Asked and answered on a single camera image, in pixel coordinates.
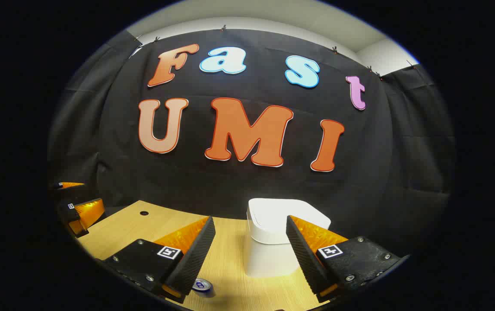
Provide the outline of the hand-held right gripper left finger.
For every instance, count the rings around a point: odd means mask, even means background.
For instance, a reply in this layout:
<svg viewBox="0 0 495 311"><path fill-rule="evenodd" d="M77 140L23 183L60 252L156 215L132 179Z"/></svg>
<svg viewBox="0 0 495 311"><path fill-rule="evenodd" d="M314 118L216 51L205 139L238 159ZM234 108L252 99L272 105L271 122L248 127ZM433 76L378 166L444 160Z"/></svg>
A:
<svg viewBox="0 0 495 311"><path fill-rule="evenodd" d="M195 288L215 235L213 218L207 216L156 241L137 239L103 264L152 295L183 303Z"/></svg>

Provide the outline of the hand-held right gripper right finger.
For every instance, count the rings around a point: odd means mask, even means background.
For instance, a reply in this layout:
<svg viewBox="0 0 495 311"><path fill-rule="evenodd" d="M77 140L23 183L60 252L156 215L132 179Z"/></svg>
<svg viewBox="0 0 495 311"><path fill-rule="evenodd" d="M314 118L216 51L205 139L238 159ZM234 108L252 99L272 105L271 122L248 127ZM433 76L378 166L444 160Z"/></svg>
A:
<svg viewBox="0 0 495 311"><path fill-rule="evenodd" d="M286 235L320 303L347 301L403 264L403 258L365 236L345 238L289 215Z"/></svg>

